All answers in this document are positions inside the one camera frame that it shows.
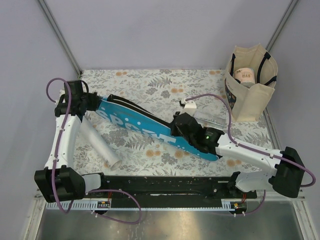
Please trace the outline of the blue racket cover bag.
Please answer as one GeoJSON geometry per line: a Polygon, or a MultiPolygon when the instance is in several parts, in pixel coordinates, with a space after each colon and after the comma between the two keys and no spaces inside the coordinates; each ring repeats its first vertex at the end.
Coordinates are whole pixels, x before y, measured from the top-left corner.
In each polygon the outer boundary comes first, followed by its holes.
{"type": "Polygon", "coordinates": [[[185,140],[180,136],[172,136],[171,122],[166,122],[135,103],[113,94],[101,97],[96,113],[114,125],[158,139],[205,160],[217,161],[221,158],[216,153],[218,139],[224,134],[221,130],[200,125],[197,139],[185,140]]]}

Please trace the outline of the white shuttlecock tube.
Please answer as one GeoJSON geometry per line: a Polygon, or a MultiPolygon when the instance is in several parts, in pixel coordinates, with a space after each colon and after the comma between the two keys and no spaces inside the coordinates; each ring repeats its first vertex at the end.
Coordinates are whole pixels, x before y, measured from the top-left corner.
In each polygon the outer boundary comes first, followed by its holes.
{"type": "Polygon", "coordinates": [[[108,163],[112,171],[116,170],[122,164],[123,161],[120,157],[85,117],[82,119],[79,131],[99,156],[108,163]]]}

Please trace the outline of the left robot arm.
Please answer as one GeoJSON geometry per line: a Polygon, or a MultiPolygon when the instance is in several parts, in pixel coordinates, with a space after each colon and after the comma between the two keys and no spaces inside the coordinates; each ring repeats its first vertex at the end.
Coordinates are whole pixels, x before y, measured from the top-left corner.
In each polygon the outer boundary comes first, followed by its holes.
{"type": "Polygon", "coordinates": [[[64,93],[54,109],[55,135],[43,170],[34,181],[48,203],[80,200],[85,196],[85,179],[73,169],[78,132],[87,111],[96,111],[101,97],[90,93],[83,80],[63,81],[64,93]]]}

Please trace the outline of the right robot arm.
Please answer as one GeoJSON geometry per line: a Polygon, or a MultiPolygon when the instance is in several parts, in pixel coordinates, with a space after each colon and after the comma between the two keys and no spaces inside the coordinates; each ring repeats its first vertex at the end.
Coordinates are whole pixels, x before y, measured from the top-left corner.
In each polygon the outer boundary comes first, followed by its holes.
{"type": "Polygon", "coordinates": [[[251,190],[269,188],[288,198],[298,197],[305,171],[298,152],[292,147],[267,149],[230,139],[222,130],[202,127],[188,113],[173,117],[170,134],[183,138],[191,147],[189,152],[203,159],[231,157],[261,170],[251,174],[234,173],[234,181],[227,186],[228,194],[233,198],[251,190]]]}

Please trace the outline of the floral table mat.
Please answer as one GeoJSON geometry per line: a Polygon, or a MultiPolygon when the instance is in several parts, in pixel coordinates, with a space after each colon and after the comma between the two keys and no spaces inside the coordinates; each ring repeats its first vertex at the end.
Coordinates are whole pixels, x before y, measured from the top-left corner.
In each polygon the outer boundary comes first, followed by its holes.
{"type": "MultiPolygon", "coordinates": [[[[86,70],[82,79],[91,92],[123,97],[167,122],[180,109],[179,101],[196,97],[197,111],[228,120],[222,70],[86,70]]],[[[207,161],[159,140],[112,124],[89,111],[86,118],[122,159],[111,170],[82,135],[76,139],[74,169],[81,175],[102,172],[131,176],[230,176],[258,168],[232,157],[207,161]]]]}

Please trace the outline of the beige canvas tote bag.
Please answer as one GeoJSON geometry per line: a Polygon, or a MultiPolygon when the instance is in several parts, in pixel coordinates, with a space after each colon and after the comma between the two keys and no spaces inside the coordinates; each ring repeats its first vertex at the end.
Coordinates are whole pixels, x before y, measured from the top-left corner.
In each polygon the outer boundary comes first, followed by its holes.
{"type": "Polygon", "coordinates": [[[261,44],[234,48],[223,77],[233,120],[260,118],[275,91],[277,75],[275,59],[261,44]]]}

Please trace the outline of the paper roll in tote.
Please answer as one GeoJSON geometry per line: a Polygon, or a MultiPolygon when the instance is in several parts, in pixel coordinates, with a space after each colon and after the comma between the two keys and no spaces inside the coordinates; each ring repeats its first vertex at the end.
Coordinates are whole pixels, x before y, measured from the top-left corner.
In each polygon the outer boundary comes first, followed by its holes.
{"type": "Polygon", "coordinates": [[[254,70],[249,67],[237,69],[233,74],[233,78],[242,85],[252,86],[256,83],[254,70]]]}

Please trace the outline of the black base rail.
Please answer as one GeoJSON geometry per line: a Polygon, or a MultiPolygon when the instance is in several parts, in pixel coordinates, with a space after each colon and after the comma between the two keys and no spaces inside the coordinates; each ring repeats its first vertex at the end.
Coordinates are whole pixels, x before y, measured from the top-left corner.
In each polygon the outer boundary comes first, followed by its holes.
{"type": "Polygon", "coordinates": [[[98,190],[87,197],[109,199],[112,209],[135,208],[137,204],[144,209],[214,209],[223,206],[223,199],[257,198],[254,191],[237,190],[231,177],[104,175],[98,190]]]}

